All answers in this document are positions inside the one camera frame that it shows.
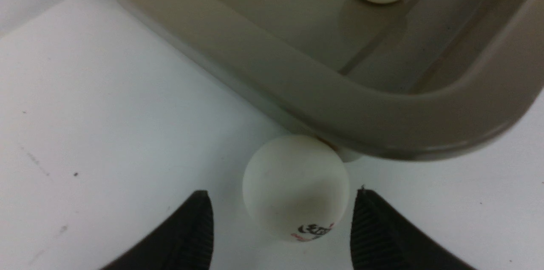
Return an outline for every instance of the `white table surface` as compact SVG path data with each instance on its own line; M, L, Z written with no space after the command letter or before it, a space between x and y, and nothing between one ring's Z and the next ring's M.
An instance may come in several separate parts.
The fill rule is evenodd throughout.
M0 270L100 268L196 189L214 207L212 269L351 269L350 213L319 241L284 244L244 210L244 166L282 127L115 0L7 1ZM23 4L34 13L6 20L7 8ZM433 163L363 157L347 167L348 211L365 184L480 270L544 269L544 98L473 154Z

